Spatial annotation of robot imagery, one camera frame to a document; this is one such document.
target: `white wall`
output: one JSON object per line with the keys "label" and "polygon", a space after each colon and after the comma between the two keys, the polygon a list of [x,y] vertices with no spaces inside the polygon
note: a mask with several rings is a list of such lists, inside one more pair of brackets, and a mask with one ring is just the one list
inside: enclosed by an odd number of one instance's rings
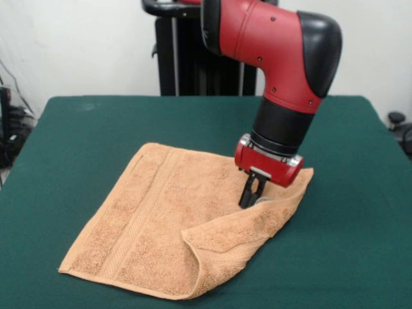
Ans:
{"label": "white wall", "polygon": [[37,114],[56,95],[157,95],[154,21],[139,0],[0,0],[0,57]]}
{"label": "white wall", "polygon": [[[382,118],[392,109],[412,118],[410,0],[280,4],[341,24],[344,49],[331,94],[364,95]],[[158,95],[154,21],[139,0],[0,0],[0,57],[38,115],[55,95]]]}

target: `black joint cap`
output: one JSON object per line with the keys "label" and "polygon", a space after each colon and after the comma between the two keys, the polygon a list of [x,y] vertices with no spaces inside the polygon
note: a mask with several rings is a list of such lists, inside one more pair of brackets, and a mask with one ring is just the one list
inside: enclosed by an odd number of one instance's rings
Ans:
{"label": "black joint cap", "polygon": [[303,34],[306,79],[312,91],[327,96],[335,76],[342,50],[342,33],[338,23],[325,15],[298,12]]}
{"label": "black joint cap", "polygon": [[220,0],[202,0],[200,19],[203,43],[220,56]]}

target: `green table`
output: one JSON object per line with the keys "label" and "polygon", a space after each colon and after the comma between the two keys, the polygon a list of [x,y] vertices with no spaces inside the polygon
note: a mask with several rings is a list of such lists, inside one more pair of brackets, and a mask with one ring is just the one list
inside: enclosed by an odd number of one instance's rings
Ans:
{"label": "green table", "polygon": [[232,155],[257,97],[59,97],[0,192],[1,308],[412,308],[412,167],[370,103],[328,97],[296,215],[228,283],[166,301],[57,273],[146,142]]}

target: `towel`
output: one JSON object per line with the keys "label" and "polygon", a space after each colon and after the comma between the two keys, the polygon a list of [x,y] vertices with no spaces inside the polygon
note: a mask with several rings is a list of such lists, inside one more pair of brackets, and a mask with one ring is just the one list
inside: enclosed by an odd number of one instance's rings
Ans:
{"label": "towel", "polygon": [[166,299],[198,297],[245,268],[293,216],[312,169],[238,206],[233,158],[145,144],[83,228],[60,273]]}

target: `black handle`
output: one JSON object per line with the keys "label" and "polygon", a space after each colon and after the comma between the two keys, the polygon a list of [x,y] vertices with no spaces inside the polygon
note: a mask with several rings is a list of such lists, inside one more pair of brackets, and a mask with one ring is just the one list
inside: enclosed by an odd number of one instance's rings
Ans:
{"label": "black handle", "polygon": [[142,0],[143,10],[160,17],[200,18],[200,5]]}

